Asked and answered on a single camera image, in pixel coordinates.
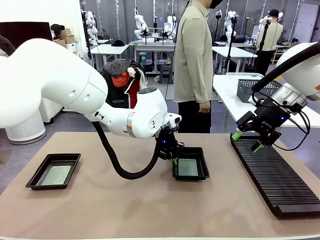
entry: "black pants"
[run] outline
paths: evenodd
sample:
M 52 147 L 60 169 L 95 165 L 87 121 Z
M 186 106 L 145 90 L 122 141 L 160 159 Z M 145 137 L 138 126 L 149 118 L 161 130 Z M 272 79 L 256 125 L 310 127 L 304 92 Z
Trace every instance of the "black pants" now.
M 270 62 L 272 57 L 274 56 L 275 50 L 273 51 L 258 51 L 256 54 L 259 55 L 261 53 L 260 60 L 258 62 L 258 58 L 254 60 L 254 66 L 256 66 L 256 72 L 265 76 L 267 74 Z
M 183 134 L 209 134 L 211 128 L 210 113 L 199 112 L 200 105 L 196 101 L 179 102 L 179 115 L 182 121 L 179 123 L 179 133 Z

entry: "black plastic tray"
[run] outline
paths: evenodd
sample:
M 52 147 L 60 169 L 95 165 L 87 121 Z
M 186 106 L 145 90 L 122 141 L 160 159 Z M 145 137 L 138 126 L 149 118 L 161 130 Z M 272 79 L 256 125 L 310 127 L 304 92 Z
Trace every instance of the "black plastic tray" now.
M 243 135 L 231 144 L 271 212 L 280 219 L 319 218 L 320 200 L 272 147 L 252 152 L 258 141 Z
M 48 154 L 41 165 L 38 167 L 30 181 L 25 185 L 26 188 L 32 190 L 52 190 L 52 189 L 65 189 L 68 186 L 70 178 L 74 173 L 74 170 L 78 164 L 80 153 L 59 153 L 59 154 Z M 65 181 L 63 184 L 52 184 L 52 185 L 39 185 L 42 177 L 46 173 L 47 168 L 50 165 L 55 166 L 71 166 Z
M 172 161 L 172 176 L 176 180 L 198 181 L 206 180 L 210 177 L 209 170 L 205 161 L 204 151 L 201 147 L 184 147 L 182 148 L 179 159 L 195 159 L 198 176 L 179 175 L 179 160 L 176 164 Z

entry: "neck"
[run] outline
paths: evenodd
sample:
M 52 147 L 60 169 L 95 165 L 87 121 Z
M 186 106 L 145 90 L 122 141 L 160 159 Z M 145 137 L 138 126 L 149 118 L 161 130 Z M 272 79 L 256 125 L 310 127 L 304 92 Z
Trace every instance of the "neck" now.
M 210 7 L 210 4 L 208 3 L 208 0 L 197 0 L 199 3 L 201 3 L 206 9 Z

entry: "black slotted rack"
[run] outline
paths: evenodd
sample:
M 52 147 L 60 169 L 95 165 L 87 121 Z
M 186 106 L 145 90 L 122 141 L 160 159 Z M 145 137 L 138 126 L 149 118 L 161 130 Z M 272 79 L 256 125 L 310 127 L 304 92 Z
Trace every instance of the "black slotted rack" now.
M 271 146 L 257 152 L 257 136 L 242 136 L 231 144 L 271 212 L 278 218 L 320 217 L 320 200 Z

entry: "brown table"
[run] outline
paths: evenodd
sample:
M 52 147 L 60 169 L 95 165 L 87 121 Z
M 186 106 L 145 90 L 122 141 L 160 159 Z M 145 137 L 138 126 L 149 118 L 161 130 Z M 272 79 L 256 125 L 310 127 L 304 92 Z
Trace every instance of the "brown table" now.
M 107 134 L 122 166 L 139 171 L 155 140 Z M 320 219 L 278 220 L 270 212 L 230 144 L 229 134 L 177 134 L 201 146 L 210 178 L 176 181 L 159 159 L 139 180 L 113 169 L 94 132 L 59 132 L 0 196 L 0 236 L 28 239 L 153 237 L 291 237 L 320 234 Z M 25 188 L 47 154 L 81 153 L 67 189 Z M 279 151 L 320 196 L 319 179 L 291 152 Z

